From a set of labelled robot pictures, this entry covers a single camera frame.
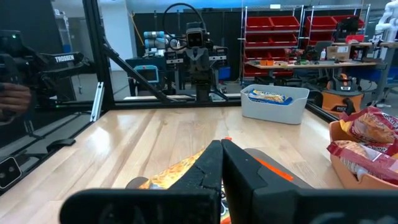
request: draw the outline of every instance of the white bin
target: white bin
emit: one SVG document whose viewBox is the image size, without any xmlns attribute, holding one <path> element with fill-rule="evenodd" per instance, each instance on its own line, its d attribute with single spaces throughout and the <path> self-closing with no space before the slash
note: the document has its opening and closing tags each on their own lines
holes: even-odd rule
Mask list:
<svg viewBox="0 0 398 224">
<path fill-rule="evenodd" d="M 293 101 L 289 105 L 275 105 L 251 101 L 248 96 L 251 90 L 279 93 L 287 97 L 292 97 Z M 249 85 L 241 90 L 242 115 L 248 118 L 263 119 L 266 121 L 300 124 L 309 93 L 310 90 L 306 88 Z"/>
</svg>

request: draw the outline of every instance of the blue snack package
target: blue snack package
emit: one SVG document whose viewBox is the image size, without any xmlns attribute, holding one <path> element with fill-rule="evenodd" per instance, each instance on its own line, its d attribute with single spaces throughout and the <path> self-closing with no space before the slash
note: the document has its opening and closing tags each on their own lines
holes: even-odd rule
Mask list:
<svg viewBox="0 0 398 224">
<path fill-rule="evenodd" d="M 272 103 L 276 105 L 289 105 L 293 99 L 278 93 L 270 93 L 259 90 L 252 90 L 248 95 L 249 99 L 261 103 Z"/>
</svg>

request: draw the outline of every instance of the orange vacuum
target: orange vacuum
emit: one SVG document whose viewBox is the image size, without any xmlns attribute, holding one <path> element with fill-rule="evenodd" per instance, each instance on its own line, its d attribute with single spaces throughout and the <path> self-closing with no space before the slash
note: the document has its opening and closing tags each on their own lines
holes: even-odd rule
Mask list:
<svg viewBox="0 0 398 224">
<path fill-rule="evenodd" d="M 345 74 L 332 76 L 326 90 L 322 91 L 322 109 L 337 117 L 341 112 L 356 113 L 361 110 L 363 93 L 358 91 L 356 79 Z"/>
</svg>

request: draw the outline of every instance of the person's hand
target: person's hand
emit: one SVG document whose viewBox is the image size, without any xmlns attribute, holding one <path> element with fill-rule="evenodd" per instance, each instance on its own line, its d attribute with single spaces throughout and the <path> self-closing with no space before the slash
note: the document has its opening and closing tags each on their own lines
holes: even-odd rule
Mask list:
<svg viewBox="0 0 398 224">
<path fill-rule="evenodd" d="M 30 105 L 29 88 L 11 83 L 0 83 L 0 111 L 12 111 L 19 116 L 26 112 Z"/>
</svg>

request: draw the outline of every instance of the white robot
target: white robot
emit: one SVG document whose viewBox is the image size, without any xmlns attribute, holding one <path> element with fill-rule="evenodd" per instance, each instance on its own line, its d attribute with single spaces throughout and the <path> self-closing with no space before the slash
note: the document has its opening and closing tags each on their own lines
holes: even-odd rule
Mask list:
<svg viewBox="0 0 398 224">
<path fill-rule="evenodd" d="M 387 34 L 385 38 L 382 39 L 384 31 L 387 31 Z M 379 41 L 395 42 L 397 31 L 398 31 L 398 0 L 392 0 L 391 2 L 386 4 L 386 7 L 384 8 L 384 14 L 380 18 L 379 23 L 376 25 L 374 36 L 370 41 L 375 44 L 379 43 Z M 382 49 L 380 58 L 384 59 L 386 52 L 387 52 L 386 49 Z"/>
</svg>

